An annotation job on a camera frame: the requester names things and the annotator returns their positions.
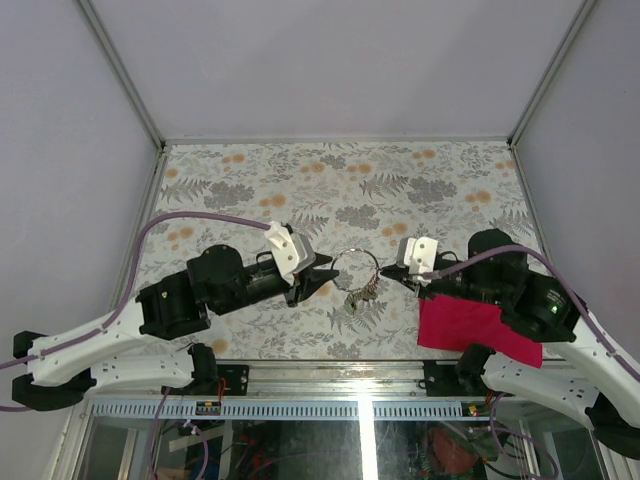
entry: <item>wire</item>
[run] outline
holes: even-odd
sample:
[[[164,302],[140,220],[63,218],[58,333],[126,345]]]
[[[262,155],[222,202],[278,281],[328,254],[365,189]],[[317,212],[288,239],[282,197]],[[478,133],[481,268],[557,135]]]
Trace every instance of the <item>wire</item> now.
[[[421,276],[425,280],[436,280],[442,277],[446,277],[453,273],[459,272],[471,265],[475,265],[482,260],[486,260],[490,257],[495,257],[496,255],[502,255],[504,253],[510,252],[518,252],[518,253],[526,253],[527,255],[531,255],[536,260],[540,261],[549,272],[560,282],[562,288],[565,289],[567,295],[576,306],[580,315],[582,316],[584,322],[589,327],[589,329],[593,332],[596,338],[600,341],[600,343],[604,346],[604,348],[609,352],[609,354],[616,359],[618,364],[629,374],[631,375],[637,382],[640,382],[640,372],[636,371],[630,364],[627,362],[622,356],[618,355],[616,349],[613,347],[611,342],[607,339],[606,335],[600,331],[598,326],[595,324],[587,309],[582,305],[582,302],[575,294],[575,292],[569,286],[567,280],[562,276],[560,271],[553,265],[544,255],[532,250],[531,248],[523,247],[522,245],[506,245],[504,247],[492,248],[491,250],[487,250],[486,252],[482,252],[474,257],[471,257],[464,262],[460,262],[457,265],[454,265],[449,268],[445,268],[444,270],[438,270],[435,272],[423,273]]]
[[[518,449],[513,443],[511,443],[509,440],[507,440],[506,442],[504,442],[505,445],[509,445],[511,448],[513,448],[513,450],[517,453],[520,453],[520,449]],[[509,455],[511,458],[519,458],[519,459],[523,459],[525,458],[523,455],[517,455],[516,453],[511,453],[511,452],[507,452],[507,455]]]
[[[460,260],[458,260],[458,255],[456,254],[456,252],[454,252],[453,250],[447,250],[446,252],[442,252],[440,254],[440,257],[445,257],[447,255],[453,255],[454,258],[456,259],[456,262],[459,262]]]
[[[140,257],[142,255],[142,245],[144,243],[144,239],[146,238],[149,231],[151,231],[151,229],[156,225],[158,225],[159,223],[166,222],[167,220],[173,220],[176,218],[201,218],[204,220],[218,220],[221,222],[245,225],[247,227],[253,227],[260,230],[269,230],[271,228],[266,223],[256,222],[255,220],[247,220],[245,218],[240,218],[240,217],[234,217],[232,215],[224,215],[221,213],[194,212],[190,210],[184,210],[179,212],[165,213],[163,215],[157,216],[156,218],[150,220],[147,224],[145,224],[140,230],[140,232],[138,232],[138,235],[136,236],[136,240],[133,244],[133,255],[131,257],[131,264],[129,267],[129,276],[127,278],[127,284],[125,286],[124,292],[122,293],[122,296],[120,297],[120,301],[116,306],[116,309],[111,313],[111,315],[109,315],[109,317],[104,321],[104,323],[100,325],[100,328],[95,328],[90,332],[85,333],[84,335],[68,340],[66,342],[62,342],[61,344],[56,345],[54,347],[45,348],[40,351],[40,358],[44,358],[47,355],[59,352],[66,348],[72,347],[74,345],[78,345],[86,340],[89,340],[90,338],[93,338],[96,335],[100,334],[106,328],[109,328],[109,326],[111,326],[111,324],[116,321],[118,316],[122,313],[125,306],[129,302],[129,296],[131,295],[131,292],[133,290],[133,285],[136,279],[136,273],[138,272],[138,264],[140,263]],[[36,360],[38,357],[39,357],[38,355],[27,355],[25,357],[18,358],[16,360],[10,360],[8,362],[1,363],[0,370],[5,370],[7,368],[14,367],[16,365],[20,365],[23,363],[29,363],[33,360]],[[0,412],[26,412],[28,410],[30,409],[27,407],[0,406]]]
[[[484,406],[488,407],[489,403],[491,402],[491,399],[493,398],[493,395],[495,394],[495,392],[493,390],[489,390],[487,392],[487,396],[484,398]]]
[[[522,480],[522,475],[511,475],[509,473],[504,473],[501,472],[500,470],[498,470],[496,467],[494,467],[493,465],[491,465],[490,463],[485,463],[484,466],[486,468],[488,468],[489,470],[494,471],[495,473],[497,473],[498,475],[500,475],[501,477],[504,478],[513,478],[515,480]]]
[[[193,431],[200,437],[202,441],[202,446],[204,447],[204,461],[202,462],[202,468],[200,469],[200,473],[196,477],[196,480],[202,480],[204,478],[204,474],[207,471],[207,466],[209,465],[209,445],[207,444],[207,439],[198,427],[196,427],[193,423],[189,422],[187,425],[193,428]]]
[[[220,413],[222,413],[222,397],[224,397],[224,392],[227,389],[227,379],[221,377],[218,380],[218,403],[220,404]]]
[[[153,415],[153,421],[151,422],[151,429],[149,430],[149,438],[147,439],[147,460],[149,462],[149,470],[151,471],[151,476],[154,480],[158,480],[158,476],[156,475],[156,471],[153,468],[153,437],[156,436],[156,430],[158,430],[158,427],[160,426],[160,412],[162,411],[162,407],[164,407],[164,404],[167,401],[167,397],[169,396],[170,391],[171,389],[167,387],[164,395],[162,396],[162,400],[160,400],[160,403],[158,404],[158,408],[156,408],[156,413]]]
[[[534,480],[556,480],[560,475],[560,469],[558,468],[558,464],[556,463],[555,459],[549,453],[549,451],[544,447],[544,445],[539,443],[536,439],[528,435],[524,435],[523,433],[516,432],[515,430],[510,430],[508,428],[496,427],[496,406],[498,405],[498,402],[502,398],[504,398],[505,395],[506,394],[501,393],[496,397],[496,399],[493,401],[493,404],[491,405],[491,413],[489,415],[489,425],[491,427],[491,435],[493,436],[493,440],[496,442],[496,446],[498,447],[498,450],[500,451],[500,453],[505,454],[505,460],[509,462],[511,465],[513,465],[515,468],[517,468],[518,471],[522,472],[523,475],[533,478]],[[545,457],[549,459],[549,462],[551,463],[551,467],[553,468],[553,474],[550,477],[543,477],[531,472],[527,472],[524,468],[520,466],[520,464],[518,464],[518,462],[516,462],[514,459],[509,457],[509,455],[507,454],[507,451],[504,449],[504,447],[500,443],[500,439],[498,438],[498,433],[500,432],[508,433],[509,435],[512,435],[514,437],[519,437],[523,440],[531,442],[531,444],[534,447],[536,447],[540,452],[542,452],[542,454]]]

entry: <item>key ring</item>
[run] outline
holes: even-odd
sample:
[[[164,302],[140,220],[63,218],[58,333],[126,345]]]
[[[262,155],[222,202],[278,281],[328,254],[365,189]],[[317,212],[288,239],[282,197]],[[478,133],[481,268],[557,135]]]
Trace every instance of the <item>key ring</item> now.
[[[367,255],[369,255],[373,259],[373,262],[376,265],[376,270],[375,270],[375,272],[373,272],[373,276],[376,276],[378,274],[378,272],[380,271],[380,264],[378,263],[378,259],[369,250],[365,250],[364,248],[361,248],[361,247],[348,248],[347,250],[344,250],[344,251],[340,252],[338,255],[336,255],[336,257],[333,259],[333,262],[331,262],[331,270],[333,270],[333,267],[335,266],[336,262],[344,254],[346,254],[346,253],[354,253],[354,252],[366,253]],[[338,278],[339,277],[336,277],[336,278],[331,280],[338,290],[341,290],[341,291],[347,292],[347,293],[354,293],[354,292],[357,292],[359,290],[362,290],[362,288],[363,288],[363,287],[359,287],[359,288],[346,288],[346,287],[343,287],[338,282],[336,282],[336,280]]]

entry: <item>keychain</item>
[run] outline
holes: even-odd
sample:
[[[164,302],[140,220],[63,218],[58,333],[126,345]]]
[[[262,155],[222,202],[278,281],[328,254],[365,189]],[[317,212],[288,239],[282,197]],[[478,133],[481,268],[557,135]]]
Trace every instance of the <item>keychain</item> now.
[[[353,289],[345,288],[344,286],[340,285],[336,281],[337,280],[336,278],[333,279],[333,284],[336,286],[338,290],[347,292],[348,295],[344,301],[344,308],[351,315],[356,314],[356,311],[358,310],[359,302],[368,302],[369,300],[375,300],[376,298],[378,298],[377,290],[378,290],[378,282],[380,280],[380,275],[379,275],[380,266],[378,264],[378,259],[375,257],[373,253],[371,253],[368,250],[365,250],[364,248],[350,248],[348,250],[345,250],[344,252],[339,253],[334,258],[333,263],[331,264],[331,269],[333,269],[338,259],[342,257],[345,253],[353,253],[353,252],[362,252],[369,255],[373,259],[376,269],[373,272],[373,275],[371,276],[369,281],[366,283],[366,285],[360,288],[353,288]]]

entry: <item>gray wall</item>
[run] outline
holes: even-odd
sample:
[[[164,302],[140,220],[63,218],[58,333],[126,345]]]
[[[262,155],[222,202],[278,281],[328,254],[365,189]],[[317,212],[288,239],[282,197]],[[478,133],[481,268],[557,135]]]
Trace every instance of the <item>gray wall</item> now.
[[[581,0],[94,4],[167,138],[506,138]]]
[[[605,0],[519,152],[551,253],[640,359],[640,2]]]
[[[107,312],[154,152],[69,0],[0,13],[0,361]],[[9,404],[16,367],[0,373]],[[68,412],[0,413],[0,476],[44,478]]]

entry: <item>table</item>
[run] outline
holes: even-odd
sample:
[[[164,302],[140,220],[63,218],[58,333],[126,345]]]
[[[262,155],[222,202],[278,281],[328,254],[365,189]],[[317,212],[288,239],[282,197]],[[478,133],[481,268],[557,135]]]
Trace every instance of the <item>table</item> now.
[[[429,236],[441,250],[466,258],[470,236],[500,228],[539,250],[513,159],[501,141],[342,142],[173,145],[154,215],[199,210],[289,222],[319,253],[370,250],[381,265],[395,261],[405,236]],[[245,263],[267,250],[262,232],[193,219],[165,222],[148,236],[137,288],[185,268],[215,244],[236,248]],[[347,258],[340,281],[362,285],[365,256]],[[222,317],[211,328],[144,353],[165,353],[193,341],[220,359],[409,360],[457,358],[416,345],[418,301],[381,279],[379,297],[350,315],[345,294],[326,284],[288,309],[282,298]]]

